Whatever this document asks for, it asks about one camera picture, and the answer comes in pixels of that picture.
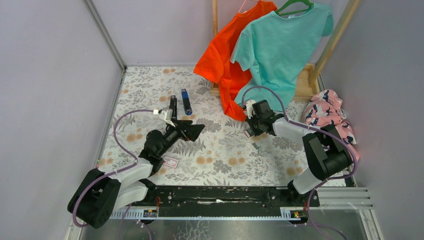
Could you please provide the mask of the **blue stapler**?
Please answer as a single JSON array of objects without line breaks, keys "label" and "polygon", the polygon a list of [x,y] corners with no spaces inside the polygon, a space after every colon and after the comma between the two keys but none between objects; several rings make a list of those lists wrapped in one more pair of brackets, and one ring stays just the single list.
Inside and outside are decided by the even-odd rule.
[{"label": "blue stapler", "polygon": [[183,107],[184,107],[184,112],[187,116],[190,116],[193,114],[193,110],[192,110],[192,106],[190,103],[190,98],[188,95],[188,91],[183,88],[181,90],[181,96],[182,96],[182,102],[183,102]]}]

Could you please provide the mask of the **small black stapler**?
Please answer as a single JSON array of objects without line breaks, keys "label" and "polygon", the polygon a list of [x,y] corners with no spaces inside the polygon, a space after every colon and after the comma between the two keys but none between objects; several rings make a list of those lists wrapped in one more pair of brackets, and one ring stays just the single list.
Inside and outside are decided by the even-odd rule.
[{"label": "small black stapler", "polygon": [[170,96],[169,108],[172,110],[171,119],[176,120],[178,116],[178,108],[177,97],[175,95]]}]

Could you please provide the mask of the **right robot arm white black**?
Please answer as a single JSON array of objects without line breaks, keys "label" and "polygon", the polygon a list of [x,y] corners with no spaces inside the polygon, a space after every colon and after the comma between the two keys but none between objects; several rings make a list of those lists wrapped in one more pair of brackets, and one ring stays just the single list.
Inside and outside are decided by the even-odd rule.
[{"label": "right robot arm white black", "polygon": [[246,113],[249,137],[269,134],[303,145],[308,167],[288,184],[290,189],[286,193],[293,206],[301,205],[308,192],[356,160],[333,125],[316,128],[293,121],[284,113],[271,110],[266,100],[248,100]]}]

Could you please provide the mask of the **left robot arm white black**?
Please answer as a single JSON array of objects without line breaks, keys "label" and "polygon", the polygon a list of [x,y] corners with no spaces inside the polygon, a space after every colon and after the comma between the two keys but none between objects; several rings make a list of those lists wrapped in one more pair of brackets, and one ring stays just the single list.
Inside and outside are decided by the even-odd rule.
[{"label": "left robot arm white black", "polygon": [[80,228],[98,229],[124,206],[134,202],[152,204],[155,192],[149,182],[142,181],[160,170],[164,164],[162,156],[173,144],[178,140],[196,141],[204,128],[204,124],[194,124],[191,120],[175,120],[165,132],[156,129],[148,132],[144,147],[133,163],[109,173],[91,169],[68,203],[73,223]]}]

